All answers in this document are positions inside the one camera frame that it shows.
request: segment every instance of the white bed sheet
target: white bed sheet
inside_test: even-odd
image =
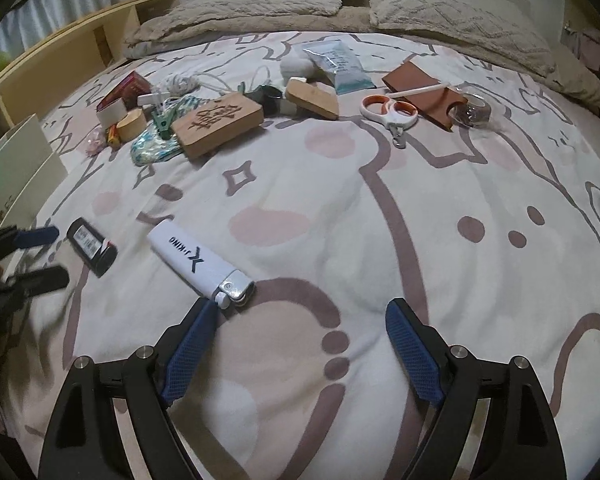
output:
[[[281,84],[291,44],[333,37],[376,82],[411,59],[471,83],[493,105],[490,129],[448,133],[421,118],[397,150],[359,117],[362,91],[340,98],[339,121],[267,120],[194,163],[138,168],[128,145],[83,154],[97,101],[132,69],[157,82],[195,67],[235,87],[265,64]],[[65,233],[84,216],[120,252],[100,279],[65,241],[38,255],[67,266],[71,282],[33,302],[3,374],[27,459],[37,467],[75,356],[125,358],[196,300],[145,240],[173,217],[257,280],[169,411],[204,478],[401,478],[423,414],[385,334],[395,297],[478,358],[528,357],[569,478],[583,478],[600,455],[600,160],[582,117],[600,128],[528,76],[382,34],[243,36],[98,76],[45,119],[70,173],[38,224]],[[116,410],[135,478],[148,478],[124,403]]]

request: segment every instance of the white lighter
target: white lighter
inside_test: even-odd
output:
[[[182,278],[220,308],[232,302],[240,306],[247,302],[255,287],[245,276],[195,238],[163,220],[148,233],[153,250],[157,252]]]

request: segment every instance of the blue gripper pad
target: blue gripper pad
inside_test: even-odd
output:
[[[385,323],[389,339],[407,368],[417,396],[440,406],[445,399],[440,388],[440,370],[395,301],[386,307]]]
[[[41,227],[39,229],[31,229],[30,231],[18,231],[13,245],[17,249],[28,249],[41,245],[52,244],[60,235],[60,231],[55,226]]]
[[[173,353],[166,366],[164,388],[160,394],[167,404],[184,397],[200,359],[213,341],[217,316],[218,306],[207,301]]]

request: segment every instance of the orange and white scissors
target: orange and white scissors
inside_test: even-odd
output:
[[[382,105],[380,113],[369,110],[369,106],[373,104]],[[395,101],[386,95],[369,95],[362,99],[360,113],[364,118],[380,123],[389,130],[396,148],[403,150],[407,147],[403,133],[416,123],[416,107],[403,101]]]

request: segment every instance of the metal screw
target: metal screw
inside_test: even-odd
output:
[[[453,357],[457,357],[458,359],[464,359],[467,357],[467,355],[469,355],[469,351],[464,346],[453,345],[451,347],[451,355]]]
[[[86,365],[88,365],[90,362],[91,358],[88,355],[83,355],[73,361],[73,366],[81,370],[82,368],[86,368]]]
[[[153,355],[153,347],[149,345],[140,346],[135,351],[135,355],[137,355],[140,359],[148,359]]]
[[[529,361],[525,357],[522,357],[522,355],[514,357],[513,362],[518,368],[522,370],[529,367]]]

